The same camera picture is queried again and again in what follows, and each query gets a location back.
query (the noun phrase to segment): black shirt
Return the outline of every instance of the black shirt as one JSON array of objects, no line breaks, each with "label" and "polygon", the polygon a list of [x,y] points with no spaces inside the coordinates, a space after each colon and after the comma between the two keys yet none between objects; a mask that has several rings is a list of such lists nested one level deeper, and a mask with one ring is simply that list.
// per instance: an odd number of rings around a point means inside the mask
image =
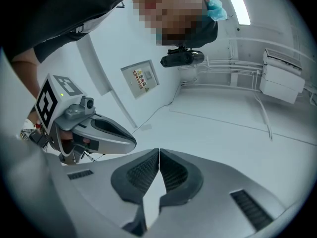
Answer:
[{"label": "black shirt", "polygon": [[4,9],[3,48],[8,59],[34,48],[39,61],[84,34],[73,32],[123,0],[11,0]]}]

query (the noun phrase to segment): air conditioner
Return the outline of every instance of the air conditioner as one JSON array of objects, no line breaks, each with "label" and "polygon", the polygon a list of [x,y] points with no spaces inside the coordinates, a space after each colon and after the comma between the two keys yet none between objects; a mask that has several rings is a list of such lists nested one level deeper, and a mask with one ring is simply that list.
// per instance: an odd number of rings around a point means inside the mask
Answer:
[{"label": "air conditioner", "polygon": [[300,77],[300,61],[271,49],[265,49],[263,57],[260,90],[266,95],[295,103],[305,85],[305,80]]}]

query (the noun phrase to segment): fluorescent light tube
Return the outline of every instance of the fluorescent light tube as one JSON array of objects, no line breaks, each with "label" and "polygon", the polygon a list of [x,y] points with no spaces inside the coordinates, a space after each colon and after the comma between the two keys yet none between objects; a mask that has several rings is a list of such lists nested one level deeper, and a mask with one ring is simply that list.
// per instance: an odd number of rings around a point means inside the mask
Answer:
[{"label": "fluorescent light tube", "polygon": [[231,0],[240,25],[251,25],[249,14],[243,0]]}]

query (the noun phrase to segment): warning sign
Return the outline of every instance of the warning sign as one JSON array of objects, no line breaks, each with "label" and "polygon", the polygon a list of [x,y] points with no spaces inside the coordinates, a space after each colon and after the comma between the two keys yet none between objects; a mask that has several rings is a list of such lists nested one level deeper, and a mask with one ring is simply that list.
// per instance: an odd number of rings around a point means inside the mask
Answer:
[{"label": "warning sign", "polygon": [[140,69],[134,70],[133,74],[134,74],[136,80],[138,81],[140,89],[144,88],[147,85],[147,82],[144,78],[142,70],[140,70]]}]

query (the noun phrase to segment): camera lens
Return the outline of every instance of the camera lens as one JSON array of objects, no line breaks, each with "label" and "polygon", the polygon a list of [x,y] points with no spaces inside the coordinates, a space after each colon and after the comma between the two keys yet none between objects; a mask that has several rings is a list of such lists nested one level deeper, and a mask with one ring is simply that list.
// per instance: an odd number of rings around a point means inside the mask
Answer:
[{"label": "camera lens", "polygon": [[91,109],[93,106],[94,106],[94,101],[89,100],[89,101],[87,102],[87,107],[88,107],[89,109]]}]

